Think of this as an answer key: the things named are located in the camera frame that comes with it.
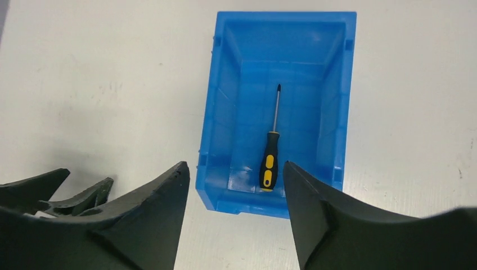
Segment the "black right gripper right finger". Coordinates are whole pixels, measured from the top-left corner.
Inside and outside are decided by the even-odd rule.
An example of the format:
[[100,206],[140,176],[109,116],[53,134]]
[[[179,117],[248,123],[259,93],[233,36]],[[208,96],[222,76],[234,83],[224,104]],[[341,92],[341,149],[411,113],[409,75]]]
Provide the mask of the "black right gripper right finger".
[[476,209],[426,218],[355,199],[292,162],[283,169],[301,269],[475,269]]

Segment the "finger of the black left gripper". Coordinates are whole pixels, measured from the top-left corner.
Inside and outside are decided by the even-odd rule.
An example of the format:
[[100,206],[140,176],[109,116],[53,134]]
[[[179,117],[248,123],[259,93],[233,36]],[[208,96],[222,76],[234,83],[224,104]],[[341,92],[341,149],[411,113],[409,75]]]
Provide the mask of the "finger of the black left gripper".
[[68,169],[60,168],[35,177],[1,184],[1,207],[35,214],[42,210],[39,207],[42,201],[49,201],[69,175]]
[[61,201],[39,200],[39,211],[55,217],[77,216],[82,212],[105,204],[108,201],[112,178],[105,178],[77,195]]

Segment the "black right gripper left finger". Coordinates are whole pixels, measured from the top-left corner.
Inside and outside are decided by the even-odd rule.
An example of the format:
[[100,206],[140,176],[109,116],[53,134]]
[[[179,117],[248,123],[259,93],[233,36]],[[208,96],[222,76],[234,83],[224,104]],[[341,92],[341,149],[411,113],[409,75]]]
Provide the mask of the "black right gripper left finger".
[[189,186],[181,161],[77,216],[1,207],[1,268],[173,269]]

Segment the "black yellow screwdriver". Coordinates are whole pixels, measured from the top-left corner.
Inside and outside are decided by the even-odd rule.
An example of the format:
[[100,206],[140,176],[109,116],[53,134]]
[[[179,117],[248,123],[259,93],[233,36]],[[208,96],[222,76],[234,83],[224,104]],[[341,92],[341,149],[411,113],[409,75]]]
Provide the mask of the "black yellow screwdriver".
[[272,130],[267,133],[267,141],[259,170],[259,186],[261,190],[266,192],[271,192],[274,189],[278,178],[278,140],[280,134],[276,131],[276,126],[280,94],[281,85],[278,84]]

